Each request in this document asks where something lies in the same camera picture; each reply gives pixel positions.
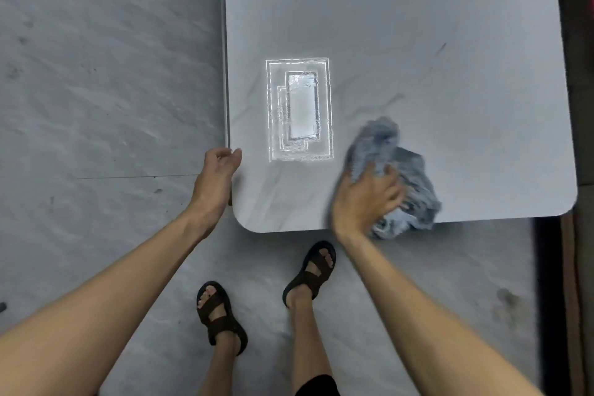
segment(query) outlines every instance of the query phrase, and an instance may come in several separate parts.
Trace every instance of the forearm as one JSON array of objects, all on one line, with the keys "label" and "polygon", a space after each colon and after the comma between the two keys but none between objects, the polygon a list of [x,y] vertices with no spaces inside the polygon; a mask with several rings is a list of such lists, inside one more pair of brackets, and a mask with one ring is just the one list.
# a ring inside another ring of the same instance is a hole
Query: forearm
[{"label": "forearm", "polygon": [[347,235],[341,240],[421,394],[540,395],[477,334],[391,265],[366,237]]},{"label": "forearm", "polygon": [[183,213],[0,337],[0,394],[92,394],[205,226]]}]

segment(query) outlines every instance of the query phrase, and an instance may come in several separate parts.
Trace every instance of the gray marble floor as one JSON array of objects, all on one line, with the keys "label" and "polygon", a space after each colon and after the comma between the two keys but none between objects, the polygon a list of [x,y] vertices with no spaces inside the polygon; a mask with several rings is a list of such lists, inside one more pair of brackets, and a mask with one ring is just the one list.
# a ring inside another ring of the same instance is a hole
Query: gray marble floor
[{"label": "gray marble floor", "polygon": [[[8,303],[0,331],[188,202],[204,151],[224,141],[219,1],[0,0],[0,299]],[[212,349],[194,298],[211,278],[228,288],[250,336],[236,393],[288,394],[292,335],[281,292],[309,245],[329,237],[254,234],[228,211],[166,287],[102,394],[195,392]],[[538,381],[528,220],[440,225],[381,247]],[[341,250],[316,315],[345,395],[416,393]]]}]

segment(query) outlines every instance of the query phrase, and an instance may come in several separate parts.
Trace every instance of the person's left hand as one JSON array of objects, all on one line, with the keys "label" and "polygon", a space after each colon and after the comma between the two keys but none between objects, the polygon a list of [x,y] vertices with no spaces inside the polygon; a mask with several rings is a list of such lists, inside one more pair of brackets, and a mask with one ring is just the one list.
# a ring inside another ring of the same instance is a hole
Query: person's left hand
[{"label": "person's left hand", "polygon": [[215,148],[204,155],[202,172],[186,208],[192,219],[204,223],[205,236],[212,232],[225,211],[231,194],[231,176],[241,164],[241,149]]}]

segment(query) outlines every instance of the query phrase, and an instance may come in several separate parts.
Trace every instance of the black shorts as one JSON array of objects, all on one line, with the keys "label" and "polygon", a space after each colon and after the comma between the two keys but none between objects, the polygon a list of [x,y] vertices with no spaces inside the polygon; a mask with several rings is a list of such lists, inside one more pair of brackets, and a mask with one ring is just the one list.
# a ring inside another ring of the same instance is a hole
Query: black shorts
[{"label": "black shorts", "polygon": [[306,382],[295,396],[340,396],[332,376],[322,374]]}]

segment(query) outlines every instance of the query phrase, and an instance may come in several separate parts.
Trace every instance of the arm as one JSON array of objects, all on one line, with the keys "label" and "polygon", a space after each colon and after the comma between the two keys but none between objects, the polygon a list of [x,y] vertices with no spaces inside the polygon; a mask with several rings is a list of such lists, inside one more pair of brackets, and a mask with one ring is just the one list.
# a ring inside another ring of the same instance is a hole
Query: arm
[{"label": "arm", "polygon": [[188,208],[152,238],[0,337],[0,394],[93,395],[229,200],[241,150],[212,149]]},{"label": "arm", "polygon": [[376,220],[402,203],[397,172],[369,167],[356,184],[345,173],[333,229],[369,291],[406,370],[424,396],[537,396],[541,393],[455,315],[398,271],[369,241]]}]

